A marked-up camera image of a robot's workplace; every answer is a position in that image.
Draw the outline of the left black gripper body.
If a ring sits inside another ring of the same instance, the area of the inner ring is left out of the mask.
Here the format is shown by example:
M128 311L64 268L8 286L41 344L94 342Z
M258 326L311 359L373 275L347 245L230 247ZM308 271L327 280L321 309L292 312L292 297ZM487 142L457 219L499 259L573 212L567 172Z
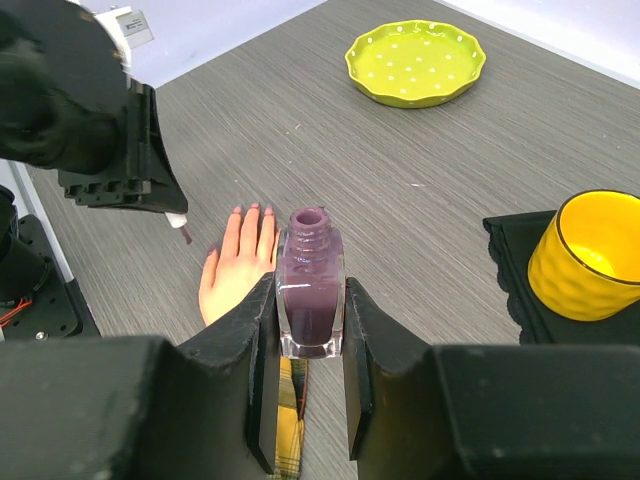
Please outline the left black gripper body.
M95 209L187 213L188 200L164 147L153 87L131 84L126 127L126 140L107 169L94 175L58 173L64 196Z

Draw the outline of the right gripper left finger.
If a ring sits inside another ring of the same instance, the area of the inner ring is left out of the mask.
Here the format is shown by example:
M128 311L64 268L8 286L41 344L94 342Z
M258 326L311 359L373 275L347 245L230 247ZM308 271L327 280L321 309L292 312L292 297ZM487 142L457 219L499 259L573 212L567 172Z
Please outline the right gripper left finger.
M5 479L263 479L275 465L278 333L264 276L190 340L1 346Z

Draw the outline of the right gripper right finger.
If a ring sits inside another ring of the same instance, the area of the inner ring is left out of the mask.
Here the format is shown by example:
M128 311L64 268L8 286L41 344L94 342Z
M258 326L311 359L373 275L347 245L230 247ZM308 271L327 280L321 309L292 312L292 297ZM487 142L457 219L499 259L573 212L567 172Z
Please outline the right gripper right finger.
M435 345L346 287L344 388L362 479L635 479L639 351Z

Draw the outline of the purple nail polish bottle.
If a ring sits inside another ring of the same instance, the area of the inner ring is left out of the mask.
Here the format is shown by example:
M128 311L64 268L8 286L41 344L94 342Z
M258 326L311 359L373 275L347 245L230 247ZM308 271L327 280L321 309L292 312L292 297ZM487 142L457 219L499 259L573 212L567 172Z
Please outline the purple nail polish bottle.
M282 355L323 359L341 354L346 302L344 248L322 207L294 211L280 234L275 271Z

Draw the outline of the white nail polish cap brush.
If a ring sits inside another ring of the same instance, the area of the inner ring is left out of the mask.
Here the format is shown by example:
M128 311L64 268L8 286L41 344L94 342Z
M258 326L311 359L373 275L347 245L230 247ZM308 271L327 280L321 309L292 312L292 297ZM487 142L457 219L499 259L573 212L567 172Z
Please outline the white nail polish cap brush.
M190 245L192 243L192 237L187 228L188 220L186 215L166 212L165 217L168 220L170 226L181 233L186 244Z

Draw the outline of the yellow plaid sleeve forearm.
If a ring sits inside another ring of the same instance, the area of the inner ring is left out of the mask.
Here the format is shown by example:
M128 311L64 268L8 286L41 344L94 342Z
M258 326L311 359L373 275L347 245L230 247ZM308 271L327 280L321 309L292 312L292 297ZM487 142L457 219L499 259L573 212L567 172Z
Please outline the yellow plaid sleeve forearm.
M280 359L275 468L270 479L300 478L308 367L307 360Z

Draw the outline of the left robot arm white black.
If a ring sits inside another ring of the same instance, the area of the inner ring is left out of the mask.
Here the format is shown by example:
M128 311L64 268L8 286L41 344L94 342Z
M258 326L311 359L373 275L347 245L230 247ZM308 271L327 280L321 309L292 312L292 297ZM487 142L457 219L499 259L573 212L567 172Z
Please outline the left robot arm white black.
M55 170L80 206L185 214L156 92L99 21L69 1L1 4L1 156Z

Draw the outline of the mannequin hand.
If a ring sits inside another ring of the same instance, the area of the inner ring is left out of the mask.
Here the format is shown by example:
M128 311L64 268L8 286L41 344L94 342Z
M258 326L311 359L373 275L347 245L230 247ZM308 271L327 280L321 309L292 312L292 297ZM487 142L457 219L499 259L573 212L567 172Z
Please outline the mannequin hand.
M202 319L211 325L249 294L257 282L275 270L277 241L275 211L258 203L230 214L222 243L205 260L198 294Z

